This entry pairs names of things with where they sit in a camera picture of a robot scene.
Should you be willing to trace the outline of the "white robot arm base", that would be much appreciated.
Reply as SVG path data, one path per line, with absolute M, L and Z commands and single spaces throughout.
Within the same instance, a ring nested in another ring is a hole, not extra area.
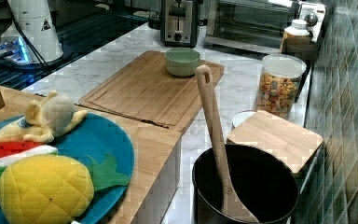
M 0 56 L 17 65 L 46 65 L 61 58 L 62 46 L 48 0 L 7 0 L 12 24 L 1 35 Z

